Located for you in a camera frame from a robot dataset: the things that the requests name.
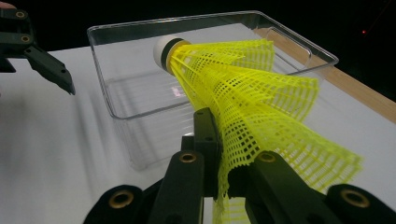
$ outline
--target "yellow shuttlecock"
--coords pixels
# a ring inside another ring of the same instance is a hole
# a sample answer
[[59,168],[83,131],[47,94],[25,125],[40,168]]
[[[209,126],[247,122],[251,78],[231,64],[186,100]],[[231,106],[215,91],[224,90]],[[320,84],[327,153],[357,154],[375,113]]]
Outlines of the yellow shuttlecock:
[[265,39],[191,44],[173,35],[154,48],[155,62],[174,75],[195,110],[209,107],[223,151],[215,222],[232,221],[228,173],[260,152],[281,155],[313,189],[346,183],[361,157],[303,125],[318,95],[312,77],[271,72],[273,43]]

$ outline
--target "clear plastic container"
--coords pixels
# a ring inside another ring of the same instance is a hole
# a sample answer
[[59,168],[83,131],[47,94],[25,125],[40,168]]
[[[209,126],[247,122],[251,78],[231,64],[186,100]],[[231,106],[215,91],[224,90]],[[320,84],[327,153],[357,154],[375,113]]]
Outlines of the clear plastic container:
[[338,59],[260,11],[238,11],[98,25],[87,31],[110,116],[142,170],[180,150],[193,135],[193,110],[177,80],[153,59],[164,35],[194,43],[267,38],[276,49],[273,72],[323,77]]

